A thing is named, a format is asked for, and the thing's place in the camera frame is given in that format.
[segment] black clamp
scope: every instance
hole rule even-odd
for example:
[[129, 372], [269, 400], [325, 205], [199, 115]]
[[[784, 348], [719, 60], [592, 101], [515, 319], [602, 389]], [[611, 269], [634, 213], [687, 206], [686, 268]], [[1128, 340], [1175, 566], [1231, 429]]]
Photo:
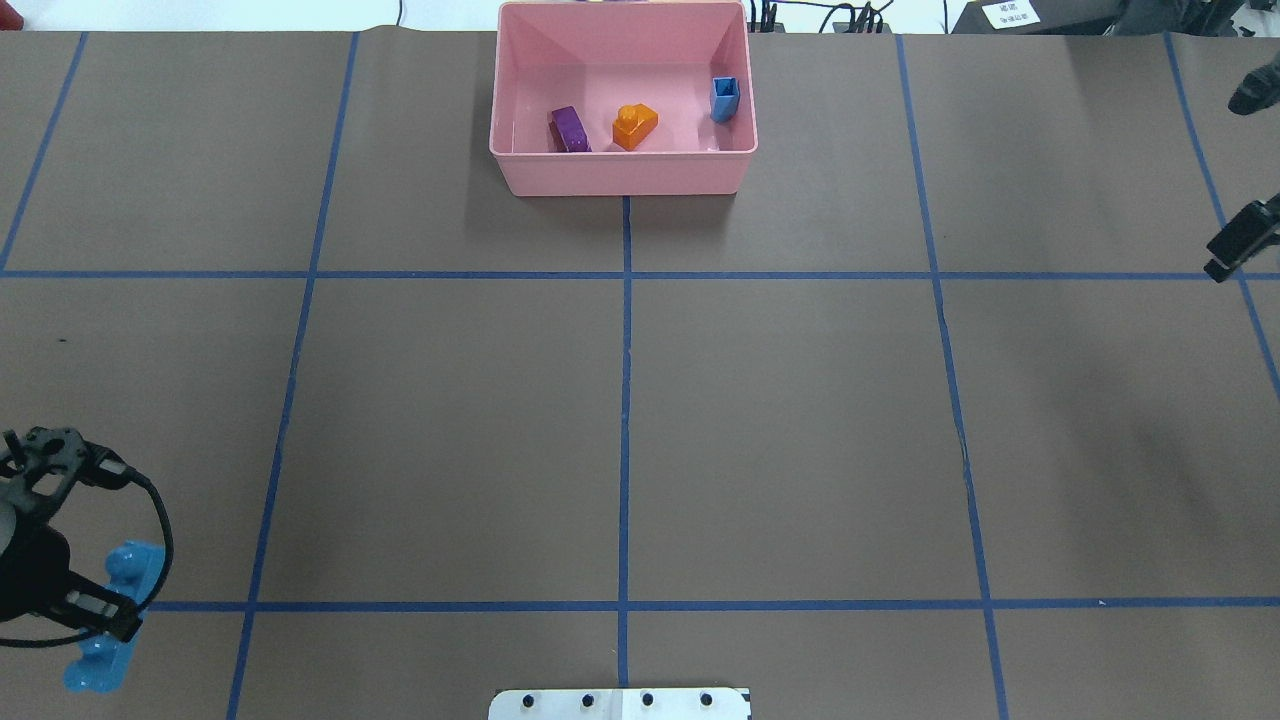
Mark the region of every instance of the black clamp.
[[[120, 489], [134, 483], [155, 493], [151, 480], [127, 465], [110, 448], [84, 441], [72, 428], [32, 428], [19, 438], [4, 432], [0, 448], [0, 623], [35, 614], [55, 623], [83, 629], [83, 635], [106, 633], [129, 642], [142, 625], [142, 603], [70, 570], [70, 546], [49, 527], [77, 483]], [[45, 478], [60, 478], [51, 492], [36, 486]], [[165, 530], [166, 557], [160, 589], [172, 560], [172, 530], [168, 514], [152, 495]], [[63, 641], [4, 641], [0, 646], [51, 647]]]
[[1231, 277], [1236, 268], [1263, 249], [1280, 245], [1280, 195], [1266, 204], [1249, 202], [1226, 223], [1206, 247], [1213, 259], [1204, 264], [1204, 272], [1215, 282]]
[[1244, 76], [1226, 108], [1236, 115], [1252, 115], [1280, 102], [1280, 53], [1267, 65], [1254, 68]]

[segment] blue toy block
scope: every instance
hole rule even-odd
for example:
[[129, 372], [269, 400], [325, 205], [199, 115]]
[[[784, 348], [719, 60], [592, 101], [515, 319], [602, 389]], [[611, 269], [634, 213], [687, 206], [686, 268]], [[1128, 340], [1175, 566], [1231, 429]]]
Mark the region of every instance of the blue toy block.
[[[125, 541], [106, 556], [106, 573], [111, 582], [106, 589], [142, 602], [160, 579], [164, 548], [138, 541]], [[72, 692], [93, 691], [109, 693], [124, 683], [124, 674], [133, 660], [133, 643], [138, 637], [122, 643], [110, 635], [97, 635], [81, 641], [84, 653], [63, 673], [63, 684]]]
[[712, 78], [712, 119], [727, 123], [737, 113], [741, 97], [736, 77]]

